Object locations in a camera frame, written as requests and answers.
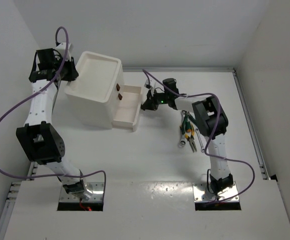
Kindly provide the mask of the white bottom drawer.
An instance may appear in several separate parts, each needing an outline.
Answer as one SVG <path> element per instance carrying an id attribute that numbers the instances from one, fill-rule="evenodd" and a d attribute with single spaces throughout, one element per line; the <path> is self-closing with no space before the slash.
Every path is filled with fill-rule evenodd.
<path id="1" fill-rule="evenodd" d="M 115 117 L 112 121 L 114 128 L 129 129 L 135 132 L 139 125 L 141 104 L 144 87 L 125 85 L 122 100 L 119 101 Z"/>

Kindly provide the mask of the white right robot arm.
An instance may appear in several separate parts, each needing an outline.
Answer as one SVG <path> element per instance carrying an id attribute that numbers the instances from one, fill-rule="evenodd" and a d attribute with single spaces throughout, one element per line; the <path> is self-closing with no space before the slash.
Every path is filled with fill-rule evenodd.
<path id="1" fill-rule="evenodd" d="M 141 109 L 156 111 L 160 105 L 181 111 L 180 146 L 189 143 L 193 152 L 197 151 L 195 138 L 203 136 L 206 145 L 202 148 L 210 159 L 210 169 L 207 171 L 207 190 L 214 196 L 234 184 L 233 175 L 228 165 L 225 147 L 225 134 L 229 120 L 220 104 L 219 99 L 210 93 L 188 95 L 180 93 L 177 81 L 167 78 L 160 82 L 157 91 L 150 79 L 144 86 L 148 89 L 146 100 Z"/>

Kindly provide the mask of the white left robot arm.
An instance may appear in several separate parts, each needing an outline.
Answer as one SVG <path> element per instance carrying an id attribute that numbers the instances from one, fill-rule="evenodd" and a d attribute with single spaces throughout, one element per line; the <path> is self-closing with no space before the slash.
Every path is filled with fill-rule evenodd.
<path id="1" fill-rule="evenodd" d="M 92 198 L 93 187 L 87 183 L 79 168 L 65 157 L 65 143 L 52 125 L 52 113 L 61 81 L 76 80 L 72 44 L 57 43 L 55 48 L 35 52 L 29 81 L 32 93 L 28 117 L 16 137 L 31 162 L 49 168 L 57 175 L 65 192 L 79 200 Z"/>

